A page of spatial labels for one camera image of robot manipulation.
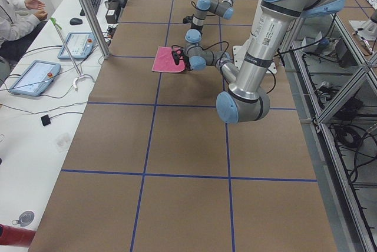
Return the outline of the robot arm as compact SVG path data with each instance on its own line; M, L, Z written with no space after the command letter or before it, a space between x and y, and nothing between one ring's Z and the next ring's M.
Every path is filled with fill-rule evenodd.
M234 13L235 0L197 0L195 13L191 18L191 29L202 32L207 14L211 13L224 19L230 19Z
M201 46L201 31L209 12L224 19L233 15L234 0L198 0L183 54L193 70L215 66L227 81L227 91L216 99L218 116L226 123L257 121L267 115L270 100L260 84L290 23L299 17L323 16L340 11L345 0L261 0L262 12L240 68L225 52L207 51Z

